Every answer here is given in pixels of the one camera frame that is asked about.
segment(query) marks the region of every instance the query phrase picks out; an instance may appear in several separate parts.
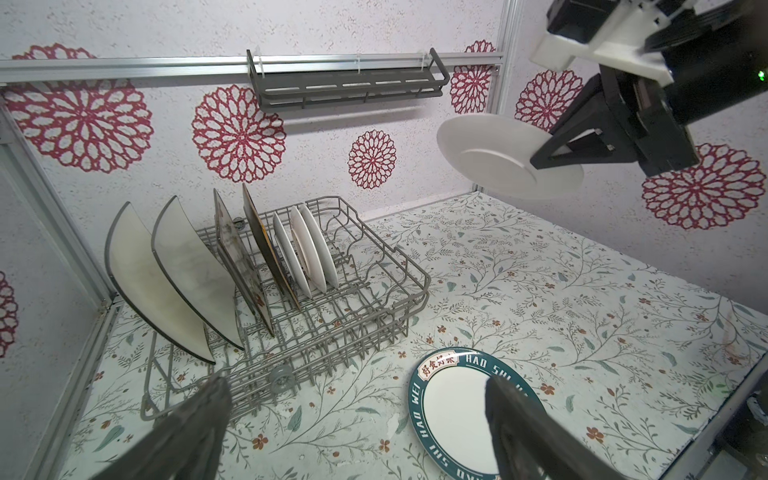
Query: red flower pattern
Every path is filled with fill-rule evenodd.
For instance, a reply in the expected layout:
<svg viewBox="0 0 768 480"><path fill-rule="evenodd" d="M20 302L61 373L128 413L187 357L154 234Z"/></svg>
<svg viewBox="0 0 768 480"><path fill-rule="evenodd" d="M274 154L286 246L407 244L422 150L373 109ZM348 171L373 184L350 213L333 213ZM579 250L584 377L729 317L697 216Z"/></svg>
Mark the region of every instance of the red flower pattern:
<svg viewBox="0 0 768 480"><path fill-rule="evenodd" d="M264 179L286 150L283 119L261 111L251 88L232 85L205 94L192 128L192 140L208 170L233 182Z"/></svg>
<svg viewBox="0 0 768 480"><path fill-rule="evenodd" d="M15 60L95 58L83 48L32 45ZM128 80L21 84L4 94L11 116L43 157L110 173L141 160L154 133L144 94Z"/></svg>
<svg viewBox="0 0 768 480"><path fill-rule="evenodd" d="M493 44L477 40L465 51L495 51ZM451 76L451 105L457 114L485 111L491 87L491 65L461 65L453 68Z"/></svg>
<svg viewBox="0 0 768 480"><path fill-rule="evenodd" d="M562 73L547 70L536 74L520 93L515 118L549 131L582 86L581 77L572 70Z"/></svg>
<svg viewBox="0 0 768 480"><path fill-rule="evenodd" d="M5 273L0 272L0 359L5 358L8 347L16 341L16 298L13 287L8 285Z"/></svg>
<svg viewBox="0 0 768 480"><path fill-rule="evenodd" d="M766 175L746 151L726 144L697 146L701 163L643 182L645 206L670 225L709 230L725 227L757 207Z"/></svg>
<svg viewBox="0 0 768 480"><path fill-rule="evenodd" d="M380 187L392 176L397 160L395 142L380 130L357 137L349 151L349 175L362 188Z"/></svg>

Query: orange flower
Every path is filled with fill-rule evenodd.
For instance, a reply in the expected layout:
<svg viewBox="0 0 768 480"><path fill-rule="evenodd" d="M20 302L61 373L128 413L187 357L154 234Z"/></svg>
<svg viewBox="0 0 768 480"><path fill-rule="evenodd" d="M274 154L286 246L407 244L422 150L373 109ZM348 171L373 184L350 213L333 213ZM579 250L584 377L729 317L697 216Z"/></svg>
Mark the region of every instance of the orange flower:
<svg viewBox="0 0 768 480"><path fill-rule="evenodd" d="M253 449L254 450L256 450L256 449L261 450L261 449L264 448L264 446L269 441L270 440L267 437L265 437L263 434L260 433L258 437L256 437L255 439L251 440L250 442L253 443Z"/></svg>
<svg viewBox="0 0 768 480"><path fill-rule="evenodd" d="M605 435L600 433L600 430L597 430L592 427L587 427L587 437L593 440L597 440L598 442L602 443L603 438L605 438Z"/></svg>

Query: plate with text on rim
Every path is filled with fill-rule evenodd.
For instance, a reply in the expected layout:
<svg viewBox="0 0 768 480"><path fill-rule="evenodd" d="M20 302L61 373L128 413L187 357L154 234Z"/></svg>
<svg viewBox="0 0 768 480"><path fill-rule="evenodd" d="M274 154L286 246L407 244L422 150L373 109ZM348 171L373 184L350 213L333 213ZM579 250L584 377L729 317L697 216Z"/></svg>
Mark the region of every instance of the plate with text on rim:
<svg viewBox="0 0 768 480"><path fill-rule="evenodd" d="M485 384L506 378L542 410L534 390L506 363L462 347L424 357L408 384L408 413L432 460L456 480L496 480L498 464L485 418Z"/></svg>

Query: table surface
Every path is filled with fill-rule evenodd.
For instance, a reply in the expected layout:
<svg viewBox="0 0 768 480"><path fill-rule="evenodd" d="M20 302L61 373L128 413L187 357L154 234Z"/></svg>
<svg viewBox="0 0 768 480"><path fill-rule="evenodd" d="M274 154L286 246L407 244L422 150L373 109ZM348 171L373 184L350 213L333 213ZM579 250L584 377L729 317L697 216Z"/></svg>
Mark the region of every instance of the table surface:
<svg viewBox="0 0 768 480"><path fill-rule="evenodd" d="M467 346L513 367L619 472L656 479L768 349L765 315L484 194L369 225L432 276L426 308L408 337L229 427L219 478L446 478L406 388L426 353ZM123 304L60 478L90 477L150 431L151 332ZM181 385L206 371L186 362Z"/></svg>

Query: wall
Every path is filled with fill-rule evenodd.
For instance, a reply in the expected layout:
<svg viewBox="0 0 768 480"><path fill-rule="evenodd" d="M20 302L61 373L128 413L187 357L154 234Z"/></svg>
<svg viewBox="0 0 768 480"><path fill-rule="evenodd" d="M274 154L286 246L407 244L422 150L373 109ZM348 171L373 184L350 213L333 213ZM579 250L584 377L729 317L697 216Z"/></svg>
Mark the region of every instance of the wall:
<svg viewBox="0 0 768 480"><path fill-rule="evenodd" d="M504 114L548 130L574 94L594 74L597 65L576 60L571 72L554 74L531 63L528 57L545 31L545 15L550 2L524 0L521 31ZM708 9L715 2L700 2ZM551 84L544 94L536 88ZM530 97L533 111L525 110L521 96ZM581 189L570 196L550 201L502 198L510 204L550 220L557 225L604 243L652 266L680 276L694 284L722 293L756 310L768 311L768 198L765 194L764 163L768 151L768 94L752 98L690 126L694 143L705 157L710 151L719 160L708 168L698 167L689 174L677 174L680 192L673 193L665 209L666 187L647 182L636 164L584 166ZM726 145L717 149L713 146ZM726 173L732 165L745 172L737 181ZM682 193L692 187L723 180L717 190L736 191L738 204L719 206L712 197L698 197L695 207L712 220L694 219L691 207L687 217ZM662 187L663 192L655 192ZM677 215L674 209L680 208Z"/></svg>
<svg viewBox="0 0 768 480"><path fill-rule="evenodd" d="M495 41L502 1L4 5L0 58L109 58L488 50L478 41ZM213 188L242 216L242 181L260 210L336 194L368 217L469 191L435 133L457 111L484 107L486 73L454 79L441 98L266 117L245 76L16 85L5 100L101 261L126 200L152 228L177 194L203 227Z"/></svg>
<svg viewBox="0 0 768 480"><path fill-rule="evenodd" d="M95 311L2 175L0 205L0 477L21 478Z"/></svg>

